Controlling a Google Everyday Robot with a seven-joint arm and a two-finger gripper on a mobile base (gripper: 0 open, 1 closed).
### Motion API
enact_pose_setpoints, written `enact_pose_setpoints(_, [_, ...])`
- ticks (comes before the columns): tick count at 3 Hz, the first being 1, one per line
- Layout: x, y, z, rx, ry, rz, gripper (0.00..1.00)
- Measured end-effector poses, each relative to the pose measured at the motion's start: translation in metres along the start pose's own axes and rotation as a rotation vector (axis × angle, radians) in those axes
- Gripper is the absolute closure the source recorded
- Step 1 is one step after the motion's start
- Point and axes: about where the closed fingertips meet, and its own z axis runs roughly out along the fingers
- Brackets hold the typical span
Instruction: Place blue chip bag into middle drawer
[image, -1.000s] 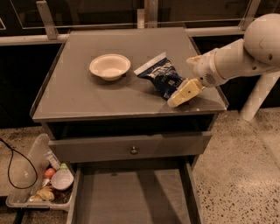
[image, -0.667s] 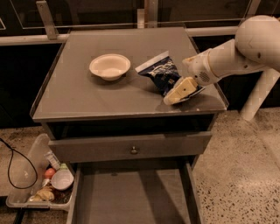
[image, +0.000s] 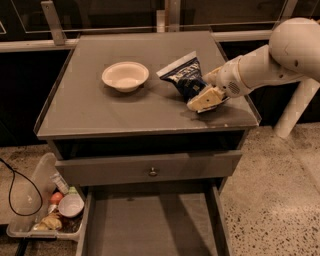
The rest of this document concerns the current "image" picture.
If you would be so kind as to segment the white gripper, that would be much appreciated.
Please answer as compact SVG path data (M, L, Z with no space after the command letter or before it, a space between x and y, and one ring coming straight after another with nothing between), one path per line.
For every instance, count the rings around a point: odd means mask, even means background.
M197 96L188 101L191 111L203 112L223 103L227 97L237 98L251 92L241 79L239 63L241 56L226 62L203 76L207 84Z

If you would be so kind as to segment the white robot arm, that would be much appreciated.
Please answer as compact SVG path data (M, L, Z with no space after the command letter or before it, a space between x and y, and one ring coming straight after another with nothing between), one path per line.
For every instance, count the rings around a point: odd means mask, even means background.
M187 107L204 112L257 88L305 78L320 81L320 24L292 18L273 30L266 45L204 75L207 86L188 101Z

